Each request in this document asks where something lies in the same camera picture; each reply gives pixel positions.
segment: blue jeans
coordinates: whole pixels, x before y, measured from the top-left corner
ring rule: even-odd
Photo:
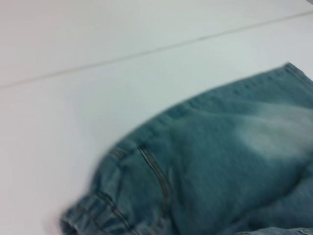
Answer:
[[[205,92],[129,134],[105,155],[61,228],[313,234],[297,229],[313,228],[312,156],[313,82],[287,64]]]

